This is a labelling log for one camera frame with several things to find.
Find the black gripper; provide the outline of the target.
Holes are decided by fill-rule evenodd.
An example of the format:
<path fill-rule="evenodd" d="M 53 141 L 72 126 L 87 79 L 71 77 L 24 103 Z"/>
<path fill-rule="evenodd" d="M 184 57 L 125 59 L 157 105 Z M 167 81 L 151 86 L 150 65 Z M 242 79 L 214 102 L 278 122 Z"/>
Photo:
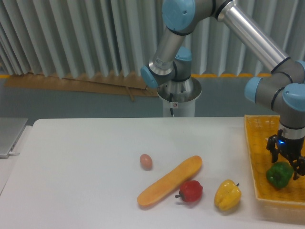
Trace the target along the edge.
<path fill-rule="evenodd" d="M 299 139 L 288 138 L 283 129 L 278 130 L 277 135 L 272 135 L 267 139 L 266 149 L 272 155 L 271 162 L 277 162 L 280 153 L 294 170 L 293 180 L 298 180 L 300 176 L 305 175 L 305 158 L 301 155 L 304 139 L 304 136 Z"/>

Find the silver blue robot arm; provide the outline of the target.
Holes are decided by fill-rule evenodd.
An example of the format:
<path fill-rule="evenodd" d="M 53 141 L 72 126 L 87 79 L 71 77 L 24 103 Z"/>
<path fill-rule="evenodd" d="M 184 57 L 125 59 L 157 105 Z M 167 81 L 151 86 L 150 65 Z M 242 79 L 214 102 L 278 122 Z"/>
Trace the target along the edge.
<path fill-rule="evenodd" d="M 268 138 L 272 162 L 283 156 L 294 170 L 294 179 L 305 174 L 301 155 L 305 140 L 305 64 L 293 61 L 233 0 L 166 0 L 162 6 L 166 25 L 155 54 L 141 68 L 150 88 L 169 80 L 190 77 L 191 53 L 182 47 L 186 35 L 198 22 L 214 17 L 223 22 L 270 71 L 268 78 L 253 77 L 245 97 L 279 114 L 277 133 Z"/>

